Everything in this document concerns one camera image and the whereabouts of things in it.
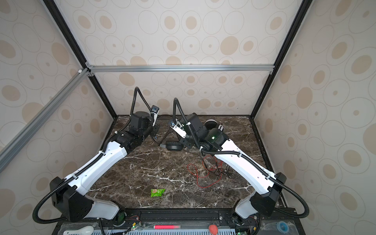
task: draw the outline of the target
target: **green snack packet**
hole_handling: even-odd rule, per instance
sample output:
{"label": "green snack packet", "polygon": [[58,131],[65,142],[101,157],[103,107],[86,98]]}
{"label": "green snack packet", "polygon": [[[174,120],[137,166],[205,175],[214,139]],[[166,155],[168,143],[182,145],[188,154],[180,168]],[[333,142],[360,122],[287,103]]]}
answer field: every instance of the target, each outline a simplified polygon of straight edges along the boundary
{"label": "green snack packet", "polygon": [[164,188],[152,188],[152,195],[151,197],[160,197],[163,195],[163,192],[165,191]]}

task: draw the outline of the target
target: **metal grill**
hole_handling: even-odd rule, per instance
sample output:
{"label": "metal grill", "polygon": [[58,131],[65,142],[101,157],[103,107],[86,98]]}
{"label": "metal grill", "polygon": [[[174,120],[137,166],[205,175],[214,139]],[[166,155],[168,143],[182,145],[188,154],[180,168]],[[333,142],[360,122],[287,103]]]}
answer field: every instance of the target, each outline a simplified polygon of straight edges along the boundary
{"label": "metal grill", "polygon": [[[124,229],[112,229],[106,231],[106,235],[124,232]],[[99,229],[94,230],[92,235],[102,235]],[[211,235],[208,229],[143,229],[134,230],[127,235]],[[235,235],[235,229],[218,229],[218,235]]]}

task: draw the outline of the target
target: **dark marble surface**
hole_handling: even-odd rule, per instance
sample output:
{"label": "dark marble surface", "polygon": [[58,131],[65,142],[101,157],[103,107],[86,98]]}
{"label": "dark marble surface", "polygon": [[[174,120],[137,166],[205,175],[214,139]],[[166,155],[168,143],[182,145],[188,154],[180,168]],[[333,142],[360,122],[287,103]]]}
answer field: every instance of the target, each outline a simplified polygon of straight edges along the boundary
{"label": "dark marble surface", "polygon": [[[113,131],[118,130],[128,117],[120,117]],[[167,121],[158,120],[158,138],[168,129]],[[215,119],[236,145],[252,159],[265,167],[248,117],[201,116],[201,121]],[[170,134],[166,139],[176,140]],[[208,167],[215,164],[212,157]],[[253,187],[233,169],[234,175],[222,178],[208,188],[199,188],[196,177],[189,173],[188,164],[198,168],[199,176],[207,175],[197,149],[171,152],[158,147],[148,137],[141,146],[113,165],[91,188],[88,195],[103,200],[114,200],[127,208],[231,208],[238,199],[254,191]],[[199,178],[200,186],[208,186],[220,176],[210,173]],[[150,197],[152,188],[165,188],[162,197]]]}

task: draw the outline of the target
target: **beige circle pattern wallpaper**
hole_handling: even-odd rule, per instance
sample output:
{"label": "beige circle pattern wallpaper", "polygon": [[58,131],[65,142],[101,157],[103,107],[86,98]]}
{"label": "beige circle pattern wallpaper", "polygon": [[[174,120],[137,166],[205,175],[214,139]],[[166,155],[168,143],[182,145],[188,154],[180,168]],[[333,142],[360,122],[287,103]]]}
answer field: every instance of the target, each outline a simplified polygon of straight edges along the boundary
{"label": "beige circle pattern wallpaper", "polygon": [[[176,97],[187,114],[249,115],[269,72],[133,72],[96,75],[118,115],[130,113],[136,86],[150,106],[160,108],[160,114],[172,114]],[[136,111],[148,112],[139,96]]]}
{"label": "beige circle pattern wallpaper", "polygon": [[255,119],[274,170],[308,202],[308,235],[376,231],[375,24],[376,1],[315,1]]}
{"label": "beige circle pattern wallpaper", "polygon": [[301,0],[55,0],[92,65],[273,64]]}
{"label": "beige circle pattern wallpaper", "polygon": [[[90,80],[83,79],[0,173],[0,234],[51,234],[56,223],[32,220],[35,205],[50,191],[52,179],[64,178],[96,155],[111,124]],[[60,215],[51,200],[39,212],[43,219]]]}
{"label": "beige circle pattern wallpaper", "polygon": [[0,151],[79,68],[39,1],[0,1]]}

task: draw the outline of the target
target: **black metal frame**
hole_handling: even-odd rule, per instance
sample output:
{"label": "black metal frame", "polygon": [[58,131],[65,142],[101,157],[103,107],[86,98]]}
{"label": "black metal frame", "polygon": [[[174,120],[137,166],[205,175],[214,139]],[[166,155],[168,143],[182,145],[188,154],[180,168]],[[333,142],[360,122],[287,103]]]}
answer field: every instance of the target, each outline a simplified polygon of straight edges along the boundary
{"label": "black metal frame", "polygon": [[[51,16],[53,17],[53,19],[55,20],[55,22],[56,22],[57,26],[59,27],[61,33],[65,37],[67,43],[71,47],[71,49],[72,49],[73,53],[75,54],[76,58],[80,62],[81,66],[83,68],[88,68],[88,66],[86,65],[87,60],[86,60],[84,54],[82,53],[80,47],[78,46],[77,41],[74,38],[72,32],[70,31],[70,29],[69,29],[67,23],[65,22],[63,16],[61,15],[58,7],[56,6],[56,3],[53,0],[43,0],[43,2],[46,5],[46,7],[47,7],[48,11],[50,12]],[[110,101],[108,100],[105,92],[103,91],[100,83],[98,82],[97,78],[95,77],[94,73],[92,73],[92,75],[89,76],[89,79],[90,79],[91,83],[93,84],[95,90],[97,91],[98,95],[102,99],[104,105],[106,106],[106,108],[107,108],[108,112],[110,113],[110,115],[112,116],[112,118],[116,118],[117,114],[116,114],[114,108],[112,107]]]}
{"label": "black metal frame", "polygon": [[[77,44],[77,41],[75,40],[72,32],[70,31],[68,25],[66,24],[63,16],[61,15],[58,7],[56,6],[55,2],[54,1],[51,1],[51,0],[43,0],[43,2],[45,3],[47,9],[50,11],[52,17],[54,18],[57,26],[59,27],[60,31],[62,32],[62,34],[64,35],[66,41],[68,42],[69,46],[71,47],[72,51],[74,52],[75,56],[77,57],[77,59],[79,60],[80,64],[82,67],[88,67],[87,65],[87,60],[84,56],[84,54],[82,53],[79,45]],[[258,97],[257,99],[257,102],[256,102],[256,105],[249,117],[250,119],[250,122],[251,122],[251,125],[252,125],[252,129],[255,133],[255,136],[256,136],[256,139],[257,139],[257,142],[260,146],[260,150],[261,150],[261,154],[263,156],[263,159],[265,161],[265,164],[266,164],[266,167],[268,170],[271,170],[273,171],[273,168],[271,166],[271,163],[270,163],[270,160],[268,158],[268,155],[266,153],[266,150],[265,150],[265,147],[262,143],[262,140],[261,140],[261,137],[259,135],[259,132],[257,130],[257,127],[255,125],[255,121],[254,121],[254,118],[258,112],[258,110],[260,109],[260,106],[275,78],[275,76],[277,75],[277,72],[279,70],[279,68],[281,67],[282,63],[283,63],[283,60],[292,44],[292,41],[296,35],[296,33],[298,32],[299,30],[299,27],[310,7],[312,3],[312,0],[303,0],[302,1],[302,4],[296,14],[296,17],[291,25],[291,28],[287,34],[287,37],[281,47],[281,50],[276,58],[276,61],[274,63],[275,67],[274,67],[274,70],[272,72],[271,75],[268,76],[267,80],[266,80],[266,83],[261,91],[261,94],[260,96]],[[114,121],[112,122],[112,125],[106,135],[106,138],[108,138],[111,134],[111,130],[113,128],[113,126],[115,125],[116,123],[116,120],[117,118],[120,116],[118,116],[111,103],[109,102],[107,96],[105,95],[100,83],[98,82],[98,80],[96,79],[94,73],[91,73],[92,76],[90,76],[90,81],[92,82],[94,88],[96,89],[96,91],[98,92],[100,98],[102,99],[103,103],[105,104],[105,106],[107,107],[108,111],[110,112],[111,116],[113,117]],[[282,198],[282,201],[283,201],[283,204],[284,206],[286,205],[285,204],[285,201],[284,201],[284,198],[281,196]],[[139,215],[140,217],[140,220],[143,220],[143,221],[155,221],[155,222],[162,222],[162,221],[176,221],[176,220],[180,220],[180,221],[210,221],[210,222],[213,222],[215,220],[217,220],[219,223],[226,223],[226,225],[229,225],[230,227],[231,226],[235,226],[233,224],[230,223],[230,221],[226,222],[226,221],[222,221],[219,219],[219,214],[220,213],[230,213],[232,209],[127,209],[127,214],[128,215]],[[284,210],[286,211],[289,211],[290,213],[293,212],[294,213],[294,209],[293,208],[284,208]],[[290,220],[294,220],[296,226],[297,226],[297,229],[299,231],[299,234],[304,234],[304,230],[303,230],[303,227],[300,223],[300,220],[297,219],[297,218],[290,218],[290,217],[287,217],[283,214],[280,214],[278,212],[274,212],[273,215],[271,217],[263,217],[263,219],[276,219],[276,218],[286,218],[286,219],[290,219]],[[57,234],[61,225],[64,223],[64,221],[60,221],[56,227],[55,227],[55,230],[52,234]],[[109,228],[111,228],[112,225],[109,224],[109,221],[106,221],[104,220],[104,226],[107,226]]]}
{"label": "black metal frame", "polygon": [[[250,118],[250,115],[249,114],[242,114],[242,115],[201,115],[201,114],[197,114],[197,116],[199,117],[212,117],[212,116],[216,116],[216,117],[246,117],[246,118]],[[122,114],[122,115],[118,115],[118,117],[129,117],[129,115],[126,115],[126,114]]]}
{"label": "black metal frame", "polygon": [[[217,224],[219,226],[229,226],[230,228],[236,229],[236,231],[248,231],[249,228],[256,226],[256,221],[249,218],[245,224],[239,226],[233,223],[230,219],[232,214],[232,208],[218,208],[218,209],[173,209],[173,208],[140,208],[140,209],[125,209],[127,217],[132,217],[137,215],[138,220],[142,223],[159,223],[159,222],[207,222],[210,224]],[[294,208],[282,208],[282,210],[296,214]],[[295,223],[295,226],[299,232],[299,235],[305,235],[303,226],[298,218],[287,217],[282,213],[273,212],[271,216],[261,215],[261,222],[266,222],[268,220],[290,220]],[[82,219],[79,223],[94,223],[98,220],[93,219]],[[110,220],[102,220],[103,227],[108,229],[127,229],[132,226],[135,220],[126,220],[126,222],[120,227],[114,227],[113,222]],[[68,221],[59,221],[52,232],[52,235],[57,235],[60,231],[61,226]]]}
{"label": "black metal frame", "polygon": [[279,68],[281,67],[281,65],[283,63],[283,60],[285,59],[285,56],[286,56],[288,50],[290,49],[290,46],[291,46],[291,44],[292,44],[292,42],[295,38],[295,35],[298,32],[299,27],[300,27],[301,23],[303,22],[303,19],[306,15],[311,3],[312,3],[312,0],[303,0],[302,1],[302,4],[300,5],[298,12],[296,13],[296,16],[295,16],[295,19],[294,19],[294,21],[291,25],[291,28],[287,33],[286,39],[283,42],[281,50],[278,53],[276,61],[274,62],[274,70],[268,76],[268,78],[266,79],[265,85],[262,88],[260,96],[258,97],[258,99],[256,101],[256,105],[253,108],[253,111],[251,113],[251,119],[255,118],[258,110],[260,109],[260,106],[261,106],[266,94],[268,93],[269,88],[270,88],[271,84],[273,83],[273,80],[274,80],[275,76],[277,75],[277,73],[279,71]]}
{"label": "black metal frame", "polygon": [[[273,170],[273,167],[270,163],[270,159],[268,157],[268,154],[265,150],[265,146],[264,144],[262,143],[262,139],[260,137],[260,134],[258,132],[258,129],[257,129],[257,126],[256,126],[256,123],[255,123],[255,117],[257,115],[257,112],[259,111],[264,99],[265,99],[265,96],[266,94],[268,93],[269,89],[270,89],[270,86],[271,84],[273,83],[273,80],[275,78],[275,76],[277,75],[278,71],[279,71],[279,68],[281,67],[284,59],[285,59],[285,56],[288,52],[288,50],[290,49],[290,46],[296,36],[296,33],[298,32],[299,30],[299,27],[300,25],[302,24],[303,22],[303,19],[309,9],[309,7],[311,6],[311,3],[312,3],[313,0],[303,0],[302,1],[302,4],[300,5],[300,8],[298,10],[298,12],[296,13],[296,16],[295,16],[295,19],[291,25],[291,28],[290,30],[288,31],[287,33],[287,36],[286,36],[286,39],[285,41],[283,42],[283,45],[281,47],[281,50],[279,51],[278,53],[278,56],[277,56],[277,59],[274,63],[274,70],[273,72],[268,76],[266,82],[265,82],[265,85],[264,87],[262,88],[261,90],[261,93],[260,93],[260,96],[258,97],[257,101],[256,101],[256,104],[255,104],[255,107],[253,108],[252,110],[252,113],[249,117],[249,120],[251,122],[251,125],[252,125],[252,129],[253,129],[253,132],[255,133],[255,137],[256,137],[256,140],[257,140],[257,143],[260,147],[260,151],[261,151],[261,155],[262,155],[262,158],[264,159],[265,161],[265,165],[266,165],[266,169],[274,172]],[[280,199],[281,199],[281,202],[282,204],[286,207],[286,200],[285,198],[283,197],[283,195],[281,194],[280,196]]]}

